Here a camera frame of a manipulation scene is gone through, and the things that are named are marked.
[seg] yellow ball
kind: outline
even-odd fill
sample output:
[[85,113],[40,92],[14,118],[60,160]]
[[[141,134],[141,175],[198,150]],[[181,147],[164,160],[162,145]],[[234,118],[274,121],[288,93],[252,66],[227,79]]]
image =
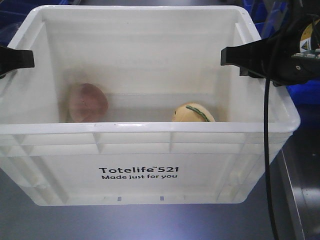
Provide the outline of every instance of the yellow ball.
[[202,105],[187,102],[175,109],[173,122],[215,122],[211,113]]

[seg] red potato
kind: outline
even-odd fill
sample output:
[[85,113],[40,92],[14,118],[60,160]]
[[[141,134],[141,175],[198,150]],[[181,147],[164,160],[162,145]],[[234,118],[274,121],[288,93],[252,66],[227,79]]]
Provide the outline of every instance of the red potato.
[[77,84],[71,88],[68,108],[75,123],[99,122],[108,106],[105,94],[93,84]]

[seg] bin floor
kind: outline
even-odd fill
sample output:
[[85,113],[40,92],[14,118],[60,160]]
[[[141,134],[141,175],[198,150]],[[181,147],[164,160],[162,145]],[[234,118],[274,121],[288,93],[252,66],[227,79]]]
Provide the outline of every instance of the bin floor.
[[220,120],[212,94],[107,94],[109,108],[102,122],[171,122],[175,109],[188,102],[203,105]]

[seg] gray metal surface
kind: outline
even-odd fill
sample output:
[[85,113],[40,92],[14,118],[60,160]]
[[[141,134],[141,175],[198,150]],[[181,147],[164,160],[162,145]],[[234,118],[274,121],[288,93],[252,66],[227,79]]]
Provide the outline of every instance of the gray metal surface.
[[279,155],[279,166],[299,240],[320,240],[320,128],[301,126]]

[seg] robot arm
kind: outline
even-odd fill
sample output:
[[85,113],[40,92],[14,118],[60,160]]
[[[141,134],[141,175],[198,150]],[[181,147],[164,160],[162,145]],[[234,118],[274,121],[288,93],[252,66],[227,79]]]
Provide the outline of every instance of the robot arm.
[[[304,84],[320,77],[320,2],[290,1],[290,21],[277,51],[271,81],[275,86]],[[221,51],[221,65],[240,67],[240,75],[266,78],[271,53],[281,29],[273,36]]]

